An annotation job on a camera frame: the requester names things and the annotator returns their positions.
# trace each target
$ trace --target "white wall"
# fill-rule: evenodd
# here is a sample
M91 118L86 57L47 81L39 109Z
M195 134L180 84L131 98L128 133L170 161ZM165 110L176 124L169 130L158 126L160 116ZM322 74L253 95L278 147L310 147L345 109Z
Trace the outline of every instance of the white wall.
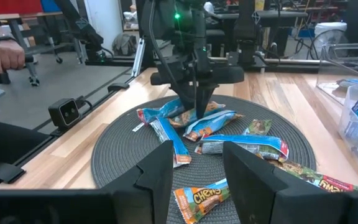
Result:
M111 50L118 34L122 33L121 10L117 0L85 0L89 23L104 38L103 47Z

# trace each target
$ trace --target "wristwatch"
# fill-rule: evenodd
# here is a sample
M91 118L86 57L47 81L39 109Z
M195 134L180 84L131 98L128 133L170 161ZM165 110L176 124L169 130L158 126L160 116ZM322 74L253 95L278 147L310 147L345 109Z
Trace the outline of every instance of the wristwatch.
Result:
M14 41L16 41L16 39L10 33L0 34L0 41L3 41L3 40L14 40Z

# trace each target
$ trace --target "granola bar wrapper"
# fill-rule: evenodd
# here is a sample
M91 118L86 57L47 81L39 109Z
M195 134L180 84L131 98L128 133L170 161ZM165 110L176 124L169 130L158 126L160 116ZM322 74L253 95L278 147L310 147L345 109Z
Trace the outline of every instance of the granola bar wrapper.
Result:
M144 108L136 110L137 116L144 124L149 124L156 118L171 118L185 112L179 98L169 101L161 108Z
M195 153L198 154L220 154L223 153L223 143L225 141L234 142L243 149L260 154L263 159L274 159L284 162L288 159L290 150L288 144L278 137L259 136L259 135L213 135L203 137L200 145L196 147Z
M173 192L183 219L193 224L230 196L226 178L214 184L197 188L185 187Z
M211 114L189 125L186 128L183 137L192 141L197 141L200 137L209 136L215 131L219 131L230 121L240 117L242 117L242 115L231 110L224 110Z
M222 111L225 106L226 105L219 104L214 101L209 102L206 106L204 117ZM196 109L191 109L182 113L181 115L169 119L169 122L174 128L186 127L195 121L197 121Z
M167 118L157 118L155 121L151 122L150 125L153 127L161 143L167 140L173 141L173 168L191 162L191 156L187 151L187 148Z
M328 192L358 191L358 186L356 185L341 182L337 179L320 174L312 169L309 169L291 161L269 161L269 163L281 168L282 170L294 175L299 179L303 179L309 184L312 184Z
M249 127L242 134L258 134L266 135L272 127L273 121L268 120L253 120Z

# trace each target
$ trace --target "woven placemat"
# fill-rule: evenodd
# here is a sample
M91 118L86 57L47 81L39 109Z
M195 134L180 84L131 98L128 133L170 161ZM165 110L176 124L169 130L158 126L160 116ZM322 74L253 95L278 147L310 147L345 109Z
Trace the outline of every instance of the woven placemat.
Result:
M174 96L165 97L136 106L106 128L98 139L92 155L92 175L98 187L125 173L160 144L151 126L143 126L136 132L133 131L140 124L136 109L159 108L174 98ZM255 103L230 96L213 95L212 100L224 103L227 109L245 115L230 122L216 134L241 134L253 119L272 119L273 125L268 135L280 137L288 143L289 160L316 169L309 142L294 125L279 114ZM177 131L181 136L184 129ZM194 153L196 144L185 138L182 139L192 161L188 166L174 169L173 190L182 187L203 187L225 178L222 155L196 154ZM184 223L173 194L170 200L168 223ZM231 198L213 208L200 223L239 223Z

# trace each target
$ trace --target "person's arm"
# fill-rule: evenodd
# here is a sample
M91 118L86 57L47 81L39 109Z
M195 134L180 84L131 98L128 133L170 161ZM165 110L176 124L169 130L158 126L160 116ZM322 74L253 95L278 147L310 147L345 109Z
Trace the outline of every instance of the person's arm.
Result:
M15 40L0 41L0 74L3 70L22 69L24 66L24 50Z

